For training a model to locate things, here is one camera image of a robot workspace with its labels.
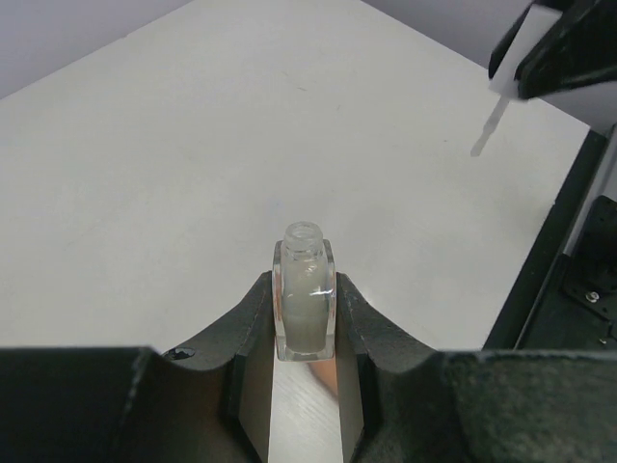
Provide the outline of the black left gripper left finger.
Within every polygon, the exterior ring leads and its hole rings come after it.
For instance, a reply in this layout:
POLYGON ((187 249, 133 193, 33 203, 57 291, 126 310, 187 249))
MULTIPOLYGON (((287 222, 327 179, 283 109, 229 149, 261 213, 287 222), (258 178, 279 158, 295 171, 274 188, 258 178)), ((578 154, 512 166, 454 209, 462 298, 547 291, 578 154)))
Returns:
POLYGON ((5 348, 5 462, 264 462, 274 365, 272 276, 166 353, 5 348))

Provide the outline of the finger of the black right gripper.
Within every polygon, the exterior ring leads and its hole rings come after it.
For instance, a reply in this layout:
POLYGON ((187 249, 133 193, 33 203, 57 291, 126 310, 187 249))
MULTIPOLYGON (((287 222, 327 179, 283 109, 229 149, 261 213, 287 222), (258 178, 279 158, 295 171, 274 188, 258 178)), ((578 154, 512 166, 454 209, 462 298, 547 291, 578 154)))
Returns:
POLYGON ((491 53, 491 80, 577 80, 576 1, 533 1, 491 53))
POLYGON ((616 79, 616 0, 537 1, 560 12, 516 69, 521 99, 616 79))

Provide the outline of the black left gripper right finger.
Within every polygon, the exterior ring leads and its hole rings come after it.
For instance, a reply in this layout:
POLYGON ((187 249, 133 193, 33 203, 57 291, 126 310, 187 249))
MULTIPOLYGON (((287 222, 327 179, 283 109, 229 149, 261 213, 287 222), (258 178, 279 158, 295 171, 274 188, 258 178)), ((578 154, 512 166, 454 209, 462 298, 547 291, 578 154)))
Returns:
POLYGON ((435 350, 336 277, 347 462, 612 462, 616 356, 435 350))

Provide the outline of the clear nail polish bottle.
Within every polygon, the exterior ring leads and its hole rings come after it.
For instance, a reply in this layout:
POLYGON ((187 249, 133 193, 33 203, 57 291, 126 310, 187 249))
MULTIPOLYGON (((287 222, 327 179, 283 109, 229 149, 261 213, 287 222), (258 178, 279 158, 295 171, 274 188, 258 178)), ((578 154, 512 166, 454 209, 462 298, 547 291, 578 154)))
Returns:
POLYGON ((335 355, 335 260, 330 241, 316 224, 293 223, 276 243, 272 293, 278 359, 331 360, 335 355))

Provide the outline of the white nail polish brush cap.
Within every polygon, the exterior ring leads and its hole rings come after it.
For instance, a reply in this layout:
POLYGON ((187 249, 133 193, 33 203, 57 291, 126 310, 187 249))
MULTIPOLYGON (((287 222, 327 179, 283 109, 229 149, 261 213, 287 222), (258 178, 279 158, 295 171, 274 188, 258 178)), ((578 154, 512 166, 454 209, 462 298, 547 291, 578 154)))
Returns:
POLYGON ((487 142, 496 131, 510 101, 519 99, 519 80, 515 77, 519 64, 560 16, 561 12, 559 10, 539 5, 532 5, 528 12, 523 15, 523 23, 515 33, 511 44, 507 46, 505 55, 497 66, 494 77, 491 79, 489 89, 499 94, 499 100, 485 122, 480 137, 470 151, 472 157, 477 157, 481 154, 487 142))

